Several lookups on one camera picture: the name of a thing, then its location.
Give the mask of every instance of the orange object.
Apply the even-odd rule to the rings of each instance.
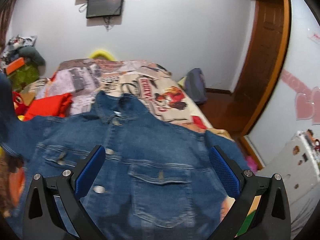
[[[19,199],[25,186],[25,181],[26,176],[23,167],[18,168],[15,173],[9,173],[9,191],[14,207],[17,207],[19,204]]]
[[[24,65],[24,59],[23,57],[20,57],[16,59],[14,62],[11,62],[5,69],[5,72],[7,75],[9,75],[10,73],[22,67],[23,65]]]
[[[72,103],[72,95],[66,93],[34,100],[25,114],[24,122],[31,120],[36,115],[66,117],[66,111]]]

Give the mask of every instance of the jacket button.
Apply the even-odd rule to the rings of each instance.
[[[122,125],[122,124],[119,123],[118,120],[112,120],[112,123],[113,123],[113,125],[116,125],[116,126]]]
[[[65,163],[63,160],[58,160],[58,161],[57,161],[57,164],[59,164],[59,165],[65,165],[66,163]]]
[[[102,186],[94,186],[93,191],[99,194],[105,193],[106,189]]]
[[[106,154],[113,155],[115,152],[111,149],[106,149]]]

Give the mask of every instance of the pink heart sticker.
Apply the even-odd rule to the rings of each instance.
[[[315,114],[314,105],[308,102],[307,97],[303,93],[298,93],[295,99],[297,120],[311,119]]]
[[[316,87],[312,90],[311,98],[315,109],[312,125],[320,124],[320,88]]]

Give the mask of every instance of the blue gripper pad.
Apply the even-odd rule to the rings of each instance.
[[[220,154],[215,147],[212,147],[209,153],[210,163],[216,171],[228,196],[237,199],[241,191],[240,181],[233,173],[222,155],[224,155],[224,158],[228,158],[223,152]]]
[[[87,158],[80,161],[73,169],[73,184],[76,200],[87,195],[106,158],[105,149],[97,145]]]

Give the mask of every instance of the white wall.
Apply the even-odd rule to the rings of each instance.
[[[320,87],[320,45],[309,39],[319,25],[304,0],[291,0],[291,34],[284,69],[310,89]],[[279,81],[268,106],[247,137],[265,164],[277,156],[297,130],[311,128],[320,138],[320,125],[296,120],[296,92]]]
[[[253,22],[254,22],[254,14],[255,14],[255,8],[256,8],[256,0],[251,0],[250,4],[250,15],[249,15],[249,21],[247,24],[247,29],[245,31],[245,38],[244,38],[244,46],[241,51],[240,59],[238,62],[238,67],[236,68],[235,74],[233,76],[233,80],[230,86],[230,91],[234,92],[236,89],[236,86],[238,84],[240,74],[242,72],[242,68],[244,66],[245,59],[247,57],[248,49],[249,49],[249,44],[251,41],[251,36],[252,36],[252,29],[253,29]]]
[[[10,23],[9,23],[9,28],[7,30],[7,34],[6,34],[6,37],[5,37],[6,42],[8,42],[9,39],[12,38],[12,18],[13,17],[11,17],[11,20],[10,20]]]
[[[12,35],[38,35],[36,48],[47,61],[44,76],[60,62],[97,49],[117,60],[156,62],[176,80],[200,67],[207,87],[217,89],[232,88],[241,71],[253,22],[251,0],[125,0],[122,17],[109,32],[101,18],[87,20],[78,12],[83,2],[17,1]]]

